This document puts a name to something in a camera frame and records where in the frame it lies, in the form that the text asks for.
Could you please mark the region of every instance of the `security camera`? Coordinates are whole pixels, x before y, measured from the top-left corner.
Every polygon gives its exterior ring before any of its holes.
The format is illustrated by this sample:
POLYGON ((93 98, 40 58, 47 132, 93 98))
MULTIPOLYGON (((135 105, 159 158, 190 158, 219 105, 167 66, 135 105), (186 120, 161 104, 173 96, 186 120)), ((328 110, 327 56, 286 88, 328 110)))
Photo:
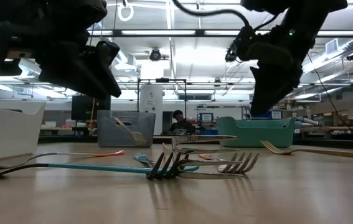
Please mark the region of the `security camera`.
POLYGON ((161 60, 161 53, 159 52, 159 49, 153 49, 151 51, 150 60, 152 60, 153 62, 161 60))

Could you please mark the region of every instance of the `fork handle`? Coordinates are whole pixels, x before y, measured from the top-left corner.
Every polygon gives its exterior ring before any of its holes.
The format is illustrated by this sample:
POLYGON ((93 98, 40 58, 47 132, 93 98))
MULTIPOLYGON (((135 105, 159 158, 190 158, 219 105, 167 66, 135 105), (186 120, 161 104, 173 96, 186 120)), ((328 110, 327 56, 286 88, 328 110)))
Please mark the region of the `fork handle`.
POLYGON ((353 152, 343 152, 343 151, 327 151, 327 150, 314 150, 314 149, 297 149, 291 152, 312 152, 317 154, 325 154, 331 156, 342 156, 353 158, 353 152))

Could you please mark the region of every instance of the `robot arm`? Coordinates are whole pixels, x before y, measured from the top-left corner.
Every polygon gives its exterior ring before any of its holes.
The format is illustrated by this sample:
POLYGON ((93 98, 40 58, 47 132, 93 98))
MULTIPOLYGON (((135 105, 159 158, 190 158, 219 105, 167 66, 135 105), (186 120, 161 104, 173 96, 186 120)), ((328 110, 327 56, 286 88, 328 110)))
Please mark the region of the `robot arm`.
POLYGON ((252 114, 265 114, 270 107, 296 88, 302 75, 302 62, 314 45, 314 40, 327 15, 347 7, 346 0, 241 0, 248 10, 268 12, 277 16, 287 10, 280 25, 265 35, 256 34, 239 12, 226 9, 214 12, 194 12, 173 3, 192 16, 214 16, 231 13, 239 16, 245 26, 231 44, 226 61, 258 60, 259 68, 251 68, 255 77, 252 114))
POLYGON ((106 15, 102 0, 0 0, 0 76, 20 75, 21 59, 32 58, 42 82, 99 99, 120 96, 109 69, 120 48, 87 45, 87 29, 106 15))

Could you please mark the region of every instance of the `computer monitor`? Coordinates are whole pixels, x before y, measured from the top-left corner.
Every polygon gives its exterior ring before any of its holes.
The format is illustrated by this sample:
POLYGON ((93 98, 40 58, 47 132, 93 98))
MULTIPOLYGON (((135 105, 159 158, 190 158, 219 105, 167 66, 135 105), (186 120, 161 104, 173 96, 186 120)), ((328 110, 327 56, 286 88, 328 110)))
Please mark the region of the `computer monitor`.
POLYGON ((97 119, 98 110, 111 110, 111 96, 105 100, 95 100, 90 96, 73 96, 71 105, 71 119, 77 121, 97 119))

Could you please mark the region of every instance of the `fork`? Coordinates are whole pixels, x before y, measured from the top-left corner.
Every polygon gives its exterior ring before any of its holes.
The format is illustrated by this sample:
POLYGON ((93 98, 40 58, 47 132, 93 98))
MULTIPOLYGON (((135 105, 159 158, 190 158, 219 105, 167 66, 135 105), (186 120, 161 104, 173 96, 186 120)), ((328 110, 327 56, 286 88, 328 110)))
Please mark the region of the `fork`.
POLYGON ((144 140, 143 135, 141 134, 141 132, 139 131, 131 131, 129 130, 129 128, 118 118, 114 117, 114 119, 120 124, 120 126, 125 130, 128 131, 129 133, 131 133, 134 141, 136 142, 137 145, 140 145, 144 142, 146 142, 146 140, 144 140))
MULTIPOLYGON (((162 148, 164 149, 164 152, 170 151, 171 149, 168 148, 164 143, 162 144, 162 148)), ((179 152, 182 154, 190 155, 190 154, 198 154, 199 157, 202 157, 203 154, 206 153, 220 153, 220 152, 238 152, 240 151, 239 149, 179 149, 178 147, 172 150, 174 152, 179 152)), ((234 156, 230 161, 236 161, 236 158, 238 156, 238 153, 235 153, 234 156)), ((244 160, 245 157, 245 152, 238 158, 238 162, 240 164, 220 164, 221 162, 225 162, 225 159, 221 158, 216 158, 216 159, 207 159, 209 161, 217 161, 214 162, 214 165, 219 165, 217 170, 221 174, 244 174, 246 172, 249 172, 252 170, 252 168, 255 166, 257 163, 257 160, 259 158, 259 153, 255 154, 254 158, 251 161, 252 158, 252 153, 249 153, 247 158, 244 160)))
POLYGON ((153 167, 153 170, 150 172, 150 174, 147 174, 147 179, 168 179, 168 178, 173 178, 173 177, 183 177, 187 179, 235 179, 235 178, 241 178, 244 177, 243 175, 239 174, 210 174, 210 173, 199 173, 199 172, 186 172, 184 170, 185 166, 190 165, 190 166, 212 166, 214 164, 220 164, 223 163, 225 165, 238 165, 241 162, 239 161, 195 161, 195 160, 190 160, 186 159, 189 157, 189 155, 185 155, 185 159, 180 160, 182 153, 178 152, 176 154, 176 158, 174 159, 174 163, 171 166, 171 168, 168 170, 167 168, 169 167, 171 161, 173 160, 173 155, 174 153, 172 152, 164 167, 159 171, 159 166, 161 165, 161 162, 164 158, 164 153, 160 155, 158 158, 155 166, 153 167))
POLYGON ((175 144, 187 144, 193 142, 214 142, 214 141, 226 141, 226 140, 235 140, 237 136, 226 136, 226 135, 191 135, 191 136, 177 136, 173 139, 175 140, 175 144))
MULTIPOLYGON (((218 158, 218 157, 208 157, 208 156, 204 156, 204 155, 199 155, 201 158, 205 158, 205 159, 210 159, 210 160, 219 160, 219 161, 224 161, 224 159, 222 158, 218 158)), ((235 161, 236 158, 238 156, 238 153, 236 152, 234 154, 234 156, 232 157, 231 161, 235 161)), ((244 157, 245 157, 245 152, 243 152, 243 154, 238 158, 239 162, 244 161, 244 157)), ((252 159, 250 165, 248 165, 248 163, 250 162, 252 157, 252 153, 250 152, 247 156, 247 158, 245 159, 245 161, 243 162, 243 164, 238 164, 238 165, 220 165, 218 166, 218 172, 222 173, 222 174, 245 174, 249 171, 252 170, 252 168, 255 166, 255 164, 257 163, 257 160, 259 158, 259 153, 255 154, 254 158, 252 159)))
POLYGON ((314 150, 314 149, 295 149, 292 151, 284 152, 281 149, 278 149, 276 146, 272 145, 268 141, 261 141, 265 148, 271 151, 274 154, 278 155, 290 155, 293 152, 312 152, 317 154, 324 154, 330 156, 342 156, 342 157, 350 157, 353 158, 353 152, 343 152, 343 151, 330 151, 330 150, 314 150))
MULTIPOLYGON (((193 161, 189 159, 181 159, 181 153, 176 154, 176 159, 170 169, 168 167, 171 164, 174 153, 171 153, 164 167, 160 169, 164 153, 162 153, 155 163, 154 167, 141 168, 141 167, 120 167, 120 166, 96 166, 96 165, 83 165, 83 164, 49 164, 49 163, 35 163, 13 167, 10 169, 1 169, 0 176, 15 172, 22 169, 28 169, 33 167, 51 167, 51 168, 63 168, 63 169, 81 169, 81 170, 100 170, 100 171, 112 171, 112 172, 128 172, 135 174, 146 174, 147 179, 170 179, 175 177, 185 177, 190 179, 231 179, 241 178, 243 176, 238 174, 203 174, 197 172, 187 172, 184 170, 185 166, 210 166, 211 163, 206 161, 193 161)), ((219 161, 224 164, 240 164, 238 161, 219 161)))

